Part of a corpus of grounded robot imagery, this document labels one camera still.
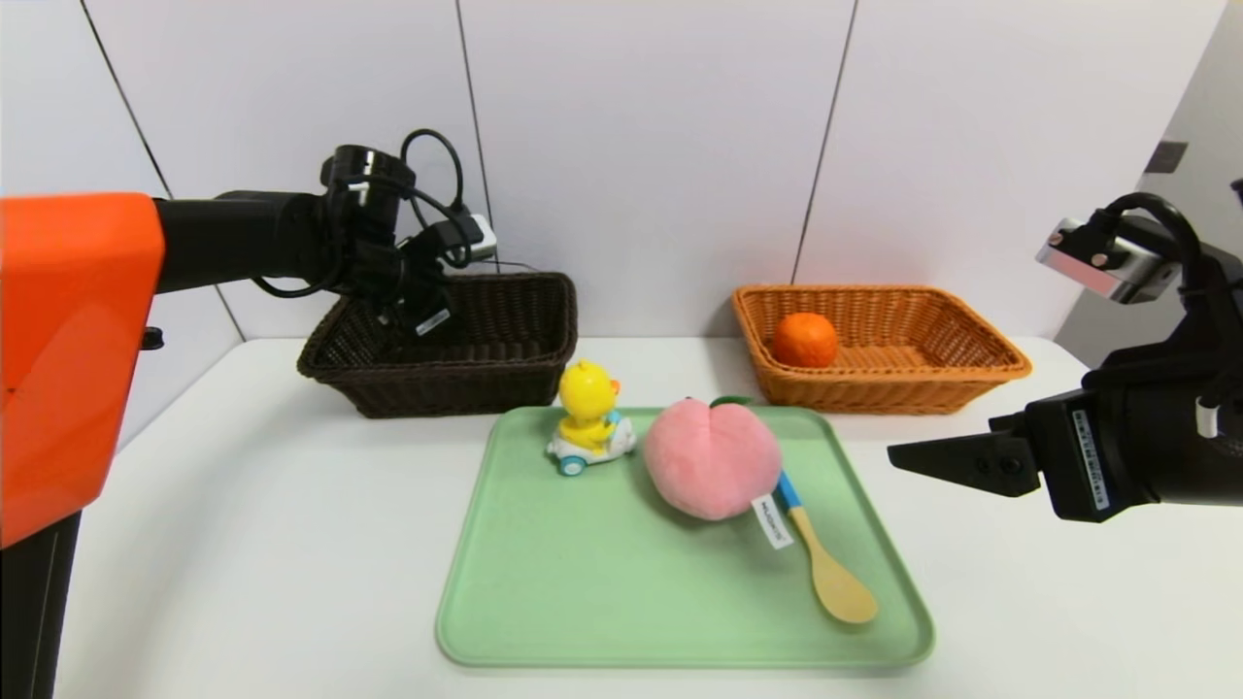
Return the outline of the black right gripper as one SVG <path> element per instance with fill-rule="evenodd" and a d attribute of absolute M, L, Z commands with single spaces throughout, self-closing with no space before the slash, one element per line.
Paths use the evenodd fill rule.
<path fill-rule="evenodd" d="M 1104 522 L 1150 504 L 1241 505 L 1241 371 L 1098 369 L 989 432 L 888 447 L 892 466 Z"/>

